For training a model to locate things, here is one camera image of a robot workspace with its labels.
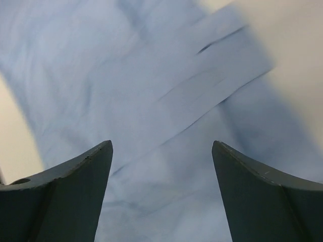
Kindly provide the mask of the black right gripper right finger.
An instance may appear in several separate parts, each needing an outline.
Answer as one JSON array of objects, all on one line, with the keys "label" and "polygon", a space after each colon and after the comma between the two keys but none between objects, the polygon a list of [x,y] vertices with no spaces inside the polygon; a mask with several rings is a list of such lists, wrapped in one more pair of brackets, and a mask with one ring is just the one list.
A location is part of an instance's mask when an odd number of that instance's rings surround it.
[{"label": "black right gripper right finger", "polygon": [[322,241],[322,184],[214,141],[212,158],[233,241]]}]

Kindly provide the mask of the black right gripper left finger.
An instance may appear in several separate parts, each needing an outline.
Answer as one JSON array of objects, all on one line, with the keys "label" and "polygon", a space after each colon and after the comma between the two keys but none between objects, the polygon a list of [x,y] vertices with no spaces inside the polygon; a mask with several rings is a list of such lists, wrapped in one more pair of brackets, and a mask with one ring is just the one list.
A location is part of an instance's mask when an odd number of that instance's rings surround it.
[{"label": "black right gripper left finger", "polygon": [[112,156],[111,141],[104,141],[1,185],[1,241],[94,241]]}]

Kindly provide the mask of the light blue long sleeve shirt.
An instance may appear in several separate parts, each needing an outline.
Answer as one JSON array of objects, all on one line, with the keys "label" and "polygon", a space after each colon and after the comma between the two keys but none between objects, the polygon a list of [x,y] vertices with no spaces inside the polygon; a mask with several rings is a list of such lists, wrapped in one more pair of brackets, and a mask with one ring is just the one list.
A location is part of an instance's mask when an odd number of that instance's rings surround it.
[{"label": "light blue long sleeve shirt", "polygon": [[96,241],[230,241],[215,140],[321,182],[272,67],[233,5],[1,1],[1,73],[44,165],[112,141]]}]

